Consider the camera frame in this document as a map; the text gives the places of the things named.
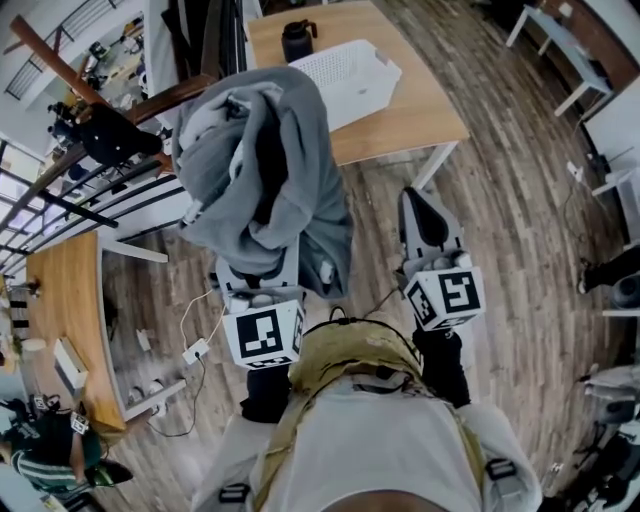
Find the wooden table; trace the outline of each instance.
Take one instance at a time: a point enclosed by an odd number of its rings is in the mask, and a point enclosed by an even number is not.
[[[41,392],[59,394],[63,407],[73,406],[73,398],[54,369],[53,346],[56,339],[66,336],[89,372],[82,400],[90,419],[124,430],[127,421],[183,389],[186,382],[181,379],[130,407],[122,399],[104,318],[103,250],[159,263],[168,261],[166,254],[102,239],[96,232],[27,257],[27,280],[37,279],[41,292],[27,301],[29,328],[33,338],[47,342],[47,348],[36,353],[34,373]]]
[[[366,39],[402,69],[402,77],[386,109],[331,134],[336,163],[344,165],[435,146],[413,182],[416,188],[424,187],[456,144],[469,137],[429,68],[392,23],[368,1],[294,9],[250,21],[248,35],[257,67],[286,65],[282,29],[287,23],[303,19],[318,26],[314,51]]]

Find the black buckle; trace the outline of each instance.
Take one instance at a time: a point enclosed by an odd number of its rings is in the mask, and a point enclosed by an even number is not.
[[[487,462],[485,470],[489,474],[489,478],[494,482],[518,474],[516,465],[507,459],[491,459]]]
[[[218,501],[220,503],[244,503],[249,495],[247,484],[231,484],[220,489]]]

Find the white plastic basket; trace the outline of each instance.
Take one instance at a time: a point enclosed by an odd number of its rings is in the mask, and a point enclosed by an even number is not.
[[[289,64],[308,75],[327,107],[329,131],[382,110],[402,70],[369,41],[358,39]]]

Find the gray cloth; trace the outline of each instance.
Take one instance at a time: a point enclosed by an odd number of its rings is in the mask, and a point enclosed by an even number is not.
[[[353,226],[326,109],[304,73],[281,67],[233,75],[185,104],[173,164],[202,203],[196,220],[181,224],[186,240],[260,276],[278,267],[300,235],[299,284],[326,298],[347,294]],[[329,284],[320,279],[323,262],[335,269]]]

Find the tan vest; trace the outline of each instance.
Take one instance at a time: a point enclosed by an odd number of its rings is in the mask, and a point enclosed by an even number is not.
[[[347,373],[367,373],[367,368],[378,366],[407,373],[413,385],[426,391],[418,362],[404,339],[390,327],[369,321],[347,325],[331,323],[305,336],[300,361],[292,365],[289,372],[296,399],[278,423],[265,454],[260,489],[254,502],[257,512],[267,501],[280,467],[293,451],[298,425],[313,407],[318,393]],[[484,457],[480,444],[459,421],[454,409],[451,407],[450,410],[458,424],[471,471],[482,492]]]

